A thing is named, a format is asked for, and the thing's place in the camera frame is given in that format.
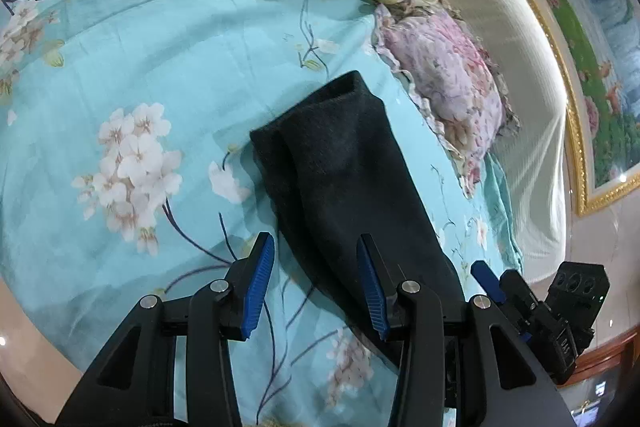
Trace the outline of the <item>black pants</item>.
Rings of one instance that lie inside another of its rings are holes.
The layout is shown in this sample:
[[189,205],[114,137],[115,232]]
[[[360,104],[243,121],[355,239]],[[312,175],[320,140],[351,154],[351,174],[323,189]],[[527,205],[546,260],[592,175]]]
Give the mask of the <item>black pants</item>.
[[356,245],[372,236],[390,273],[444,301],[460,301],[458,274],[390,129],[383,102],[346,72],[250,132],[280,232],[311,283],[392,364],[400,349],[375,332],[358,285]]

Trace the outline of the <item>gold framed landscape painting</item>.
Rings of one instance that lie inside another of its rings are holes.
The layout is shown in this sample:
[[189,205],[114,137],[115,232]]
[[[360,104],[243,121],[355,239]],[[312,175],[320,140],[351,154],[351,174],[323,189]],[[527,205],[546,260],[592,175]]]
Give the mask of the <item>gold framed landscape painting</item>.
[[527,0],[561,67],[575,208],[639,186],[639,0]]

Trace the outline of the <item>striped beige headboard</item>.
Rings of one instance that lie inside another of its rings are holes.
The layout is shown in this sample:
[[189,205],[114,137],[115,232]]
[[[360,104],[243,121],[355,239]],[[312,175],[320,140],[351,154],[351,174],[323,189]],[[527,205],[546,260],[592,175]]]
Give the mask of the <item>striped beige headboard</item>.
[[548,39],[526,0],[447,0],[500,72],[520,129],[492,151],[506,174],[514,235],[529,283],[566,255],[564,139],[567,95]]

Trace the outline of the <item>teal floral bed sheet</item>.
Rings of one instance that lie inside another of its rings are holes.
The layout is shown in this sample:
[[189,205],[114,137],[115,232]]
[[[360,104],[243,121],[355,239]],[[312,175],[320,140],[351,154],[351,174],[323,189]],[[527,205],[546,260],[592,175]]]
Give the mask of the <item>teal floral bed sheet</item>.
[[519,268],[506,178],[472,198],[371,46],[367,0],[1,0],[1,275],[86,369],[145,294],[222,277],[276,215],[250,132],[356,70],[465,295]]

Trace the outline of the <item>pink floral ruffled pillow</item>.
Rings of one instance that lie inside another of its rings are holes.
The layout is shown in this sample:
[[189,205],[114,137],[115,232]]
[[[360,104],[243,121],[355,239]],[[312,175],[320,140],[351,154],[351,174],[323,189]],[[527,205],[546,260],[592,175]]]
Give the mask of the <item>pink floral ruffled pillow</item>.
[[496,140],[520,131],[500,69],[458,12],[425,0],[374,11],[373,47],[446,150],[472,197]]

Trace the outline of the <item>wooden door frame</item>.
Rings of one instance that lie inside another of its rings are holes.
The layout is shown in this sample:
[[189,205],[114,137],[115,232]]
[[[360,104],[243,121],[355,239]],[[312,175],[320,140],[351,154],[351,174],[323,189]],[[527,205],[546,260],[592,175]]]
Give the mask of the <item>wooden door frame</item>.
[[624,383],[638,358],[639,326],[634,326],[602,346],[584,352],[576,361],[574,373],[560,388],[585,381],[614,367],[620,367],[620,377]]

